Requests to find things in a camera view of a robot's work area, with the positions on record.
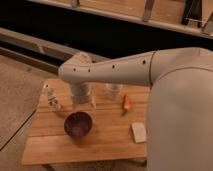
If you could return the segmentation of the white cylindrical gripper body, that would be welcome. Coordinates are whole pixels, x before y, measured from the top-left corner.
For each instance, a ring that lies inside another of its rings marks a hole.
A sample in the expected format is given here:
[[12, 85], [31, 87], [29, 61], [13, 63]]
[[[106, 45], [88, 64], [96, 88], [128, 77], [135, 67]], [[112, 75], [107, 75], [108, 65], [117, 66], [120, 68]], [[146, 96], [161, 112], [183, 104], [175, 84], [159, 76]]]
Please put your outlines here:
[[89, 83], [71, 84], [70, 90], [74, 104], [84, 104], [91, 101], [92, 92]]

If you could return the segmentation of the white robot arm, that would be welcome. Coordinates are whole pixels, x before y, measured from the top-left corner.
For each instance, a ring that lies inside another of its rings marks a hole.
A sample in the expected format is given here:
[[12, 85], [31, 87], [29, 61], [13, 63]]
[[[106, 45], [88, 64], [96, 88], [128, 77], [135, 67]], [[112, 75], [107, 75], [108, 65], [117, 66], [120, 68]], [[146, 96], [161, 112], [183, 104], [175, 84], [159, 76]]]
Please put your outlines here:
[[82, 52], [59, 77], [74, 93], [103, 82], [149, 86], [147, 171], [213, 171], [213, 51], [187, 47], [87, 63]]

